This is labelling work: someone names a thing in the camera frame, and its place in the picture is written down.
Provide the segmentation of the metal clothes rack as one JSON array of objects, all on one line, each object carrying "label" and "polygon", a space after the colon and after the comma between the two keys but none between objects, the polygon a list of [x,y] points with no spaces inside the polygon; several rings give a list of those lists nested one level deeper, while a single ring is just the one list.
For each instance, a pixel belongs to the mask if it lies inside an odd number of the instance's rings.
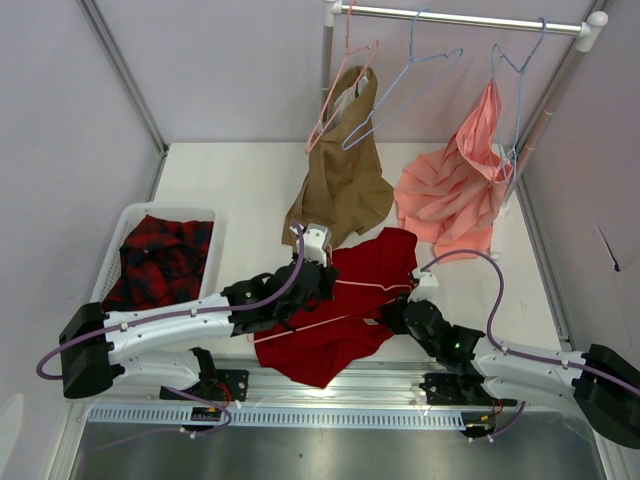
[{"label": "metal clothes rack", "polygon": [[505,19],[453,13],[420,13],[407,9],[374,6],[349,7],[341,1],[323,3],[323,38],[321,56],[321,99],[327,100],[330,90],[331,61],[333,53],[333,31],[335,19],[340,15],[394,19],[417,20],[421,22],[491,28],[501,30],[537,32],[547,35],[564,35],[574,39],[562,57],[550,82],[540,97],[536,109],[527,122],[524,133],[518,137],[514,150],[518,155],[518,167],[514,182],[508,192],[513,193],[521,182],[526,167],[530,163],[536,147],[547,130],[572,80],[576,76],[587,54],[592,50],[600,33],[608,24],[608,10],[611,1],[595,1],[588,17],[580,24],[564,24],[545,21]]}]

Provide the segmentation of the salmon pink skirt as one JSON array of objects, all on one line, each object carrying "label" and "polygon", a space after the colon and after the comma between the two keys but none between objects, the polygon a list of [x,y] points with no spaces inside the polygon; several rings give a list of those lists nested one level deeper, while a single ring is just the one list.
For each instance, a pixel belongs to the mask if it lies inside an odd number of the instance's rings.
[{"label": "salmon pink skirt", "polygon": [[398,226],[431,244],[437,256],[491,249],[514,170],[493,146],[501,113],[501,94],[491,80],[447,145],[419,154],[394,189]]}]

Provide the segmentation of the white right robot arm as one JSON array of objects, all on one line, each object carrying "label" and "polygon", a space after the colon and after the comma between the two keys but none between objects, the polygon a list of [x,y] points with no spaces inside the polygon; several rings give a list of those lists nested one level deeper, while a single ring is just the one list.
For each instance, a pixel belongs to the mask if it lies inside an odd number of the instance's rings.
[{"label": "white right robot arm", "polygon": [[620,446],[639,446],[639,371],[607,346],[562,352],[493,340],[450,324],[429,301],[405,298],[383,307],[382,322],[443,366],[420,385],[431,405],[542,406],[586,421]]}]

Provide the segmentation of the red skirt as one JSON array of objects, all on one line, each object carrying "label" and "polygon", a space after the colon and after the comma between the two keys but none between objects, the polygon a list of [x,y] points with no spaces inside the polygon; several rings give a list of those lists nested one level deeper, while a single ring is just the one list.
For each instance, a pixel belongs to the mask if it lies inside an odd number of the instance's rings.
[{"label": "red skirt", "polygon": [[324,389],[353,361],[376,353],[392,337],[381,308],[410,291],[416,246],[415,234],[386,227],[372,240],[335,250],[333,299],[297,312],[289,321],[292,333],[280,325],[257,333],[260,366]]}]

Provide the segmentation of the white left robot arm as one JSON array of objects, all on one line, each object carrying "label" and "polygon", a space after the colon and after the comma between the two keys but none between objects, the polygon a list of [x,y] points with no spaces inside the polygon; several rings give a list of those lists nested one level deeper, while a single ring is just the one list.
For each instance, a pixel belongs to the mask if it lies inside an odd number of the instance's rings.
[{"label": "white left robot arm", "polygon": [[332,300],[338,276],[329,263],[295,259],[273,274],[154,310],[107,312],[98,302],[87,303],[59,336],[63,395],[85,399],[129,383],[157,386],[163,399],[179,392],[207,399],[218,381],[211,354],[201,347],[174,354],[168,346],[257,334],[276,326],[290,331],[296,313]]}]

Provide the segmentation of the pink hanger with brown skirt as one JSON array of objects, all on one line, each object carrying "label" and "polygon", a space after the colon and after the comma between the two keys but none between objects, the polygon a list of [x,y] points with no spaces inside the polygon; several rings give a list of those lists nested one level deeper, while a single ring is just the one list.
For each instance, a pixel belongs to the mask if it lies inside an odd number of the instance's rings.
[{"label": "pink hanger with brown skirt", "polygon": [[334,123],[341,116],[341,111],[346,108],[346,104],[356,98],[357,90],[363,78],[368,76],[369,67],[379,50],[378,40],[373,40],[366,44],[352,42],[351,21],[354,16],[356,1],[351,1],[347,5],[345,13],[344,55],[333,81],[329,82],[335,17],[341,12],[343,6],[345,6],[344,1],[325,2],[321,62],[322,105],[319,117],[305,144],[306,154],[310,154],[321,138],[332,129]]}]

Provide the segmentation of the white plastic basket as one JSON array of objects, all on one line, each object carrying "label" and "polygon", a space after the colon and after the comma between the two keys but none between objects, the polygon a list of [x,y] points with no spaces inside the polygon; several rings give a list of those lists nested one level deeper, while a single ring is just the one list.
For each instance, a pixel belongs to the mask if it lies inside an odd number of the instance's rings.
[{"label": "white plastic basket", "polygon": [[125,208],[117,223],[91,295],[93,303],[98,303],[102,307],[102,301],[120,276],[119,249],[123,245],[125,238],[147,215],[170,221],[187,222],[195,220],[212,221],[214,223],[201,289],[198,298],[195,300],[203,299],[212,293],[209,287],[217,276],[224,236],[224,232],[216,219],[214,209],[208,206],[180,202],[135,203]]}]

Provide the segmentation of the blue hanger with pink skirt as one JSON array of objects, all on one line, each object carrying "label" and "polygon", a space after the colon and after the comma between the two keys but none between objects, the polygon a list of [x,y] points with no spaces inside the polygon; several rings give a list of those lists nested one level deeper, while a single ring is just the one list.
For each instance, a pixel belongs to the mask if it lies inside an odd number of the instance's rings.
[{"label": "blue hanger with pink skirt", "polygon": [[[521,120],[522,120],[522,108],[523,108],[523,96],[524,96],[524,78],[526,76],[529,64],[535,56],[540,45],[544,41],[547,33],[547,21],[544,17],[540,17],[541,23],[540,34],[537,42],[523,60],[522,64],[518,66],[509,56],[503,51],[499,43],[495,43],[490,53],[490,70],[491,70],[491,83],[493,87],[493,100],[495,102],[495,114],[497,117],[495,140],[498,147],[498,156],[500,160],[500,171],[507,186],[511,186],[515,182],[515,176],[518,172],[519,154],[516,152],[517,143],[520,140],[521,132]],[[502,141],[502,135],[500,130],[500,118],[501,114],[498,112],[498,93],[499,87],[496,80],[496,73],[501,61],[504,61],[508,67],[518,76],[518,96],[517,96],[517,109],[514,126],[513,142],[509,149],[506,149],[507,144]]]}]

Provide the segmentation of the tan brown skirt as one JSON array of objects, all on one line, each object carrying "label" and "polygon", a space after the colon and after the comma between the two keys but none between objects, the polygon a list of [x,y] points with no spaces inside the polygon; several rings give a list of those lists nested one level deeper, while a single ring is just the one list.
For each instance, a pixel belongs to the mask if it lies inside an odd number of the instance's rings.
[{"label": "tan brown skirt", "polygon": [[363,235],[386,219],[393,205],[393,187],[383,178],[375,139],[366,137],[348,150],[346,137],[359,125],[372,126],[378,81],[371,68],[367,85],[347,103],[342,116],[308,155],[308,173],[287,212],[282,242],[295,243],[293,221],[324,225],[336,248],[352,233]]}]

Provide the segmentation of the red plaid garment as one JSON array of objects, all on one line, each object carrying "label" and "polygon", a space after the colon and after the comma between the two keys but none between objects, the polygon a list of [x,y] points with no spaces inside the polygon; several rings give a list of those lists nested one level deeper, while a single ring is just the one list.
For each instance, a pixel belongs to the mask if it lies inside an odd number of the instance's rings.
[{"label": "red plaid garment", "polygon": [[145,216],[119,249],[120,276],[103,310],[149,310],[197,299],[213,227],[212,221]]}]

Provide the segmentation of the pink wire hanger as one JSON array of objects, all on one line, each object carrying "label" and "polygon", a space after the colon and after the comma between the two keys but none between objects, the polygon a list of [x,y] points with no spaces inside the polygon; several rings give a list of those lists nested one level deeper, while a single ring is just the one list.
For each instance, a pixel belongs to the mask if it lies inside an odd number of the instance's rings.
[{"label": "pink wire hanger", "polygon": [[340,272],[334,298],[311,312],[297,313],[291,331],[276,327],[255,334],[253,344],[258,349],[284,345],[306,349],[342,339],[360,340],[377,330],[381,308],[412,289],[416,243],[413,234],[386,228],[373,240],[334,250],[333,265]]}]

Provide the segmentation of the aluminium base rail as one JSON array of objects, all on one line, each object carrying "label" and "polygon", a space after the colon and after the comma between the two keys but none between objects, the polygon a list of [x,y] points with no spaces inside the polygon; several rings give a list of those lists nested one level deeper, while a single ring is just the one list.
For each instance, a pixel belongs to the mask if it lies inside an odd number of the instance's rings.
[{"label": "aluminium base rail", "polygon": [[233,427],[487,431],[505,423],[519,404],[497,399],[469,402],[453,394],[452,375],[433,362],[357,361],[324,388],[296,383],[252,361],[235,360],[220,371],[221,399],[136,398],[123,391],[98,401],[90,423],[169,426],[190,435]]}]

